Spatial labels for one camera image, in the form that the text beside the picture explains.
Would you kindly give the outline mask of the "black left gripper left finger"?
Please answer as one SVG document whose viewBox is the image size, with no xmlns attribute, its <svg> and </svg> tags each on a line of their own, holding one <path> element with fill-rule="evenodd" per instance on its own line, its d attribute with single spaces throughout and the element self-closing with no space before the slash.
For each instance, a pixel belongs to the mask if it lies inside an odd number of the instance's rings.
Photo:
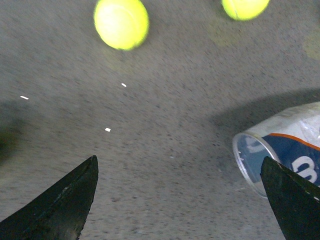
<svg viewBox="0 0 320 240">
<path fill-rule="evenodd" d="M 0 223 L 2 240 L 77 240 L 94 201 L 98 159 L 91 156 Z"/>
</svg>

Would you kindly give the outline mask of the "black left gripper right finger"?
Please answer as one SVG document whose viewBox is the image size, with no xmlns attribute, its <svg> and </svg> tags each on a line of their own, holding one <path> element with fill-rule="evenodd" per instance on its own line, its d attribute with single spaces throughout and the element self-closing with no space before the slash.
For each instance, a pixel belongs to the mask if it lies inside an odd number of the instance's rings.
<svg viewBox="0 0 320 240">
<path fill-rule="evenodd" d="M 318 240 L 320 188 L 268 156 L 260 176 L 285 239 Z"/>
</svg>

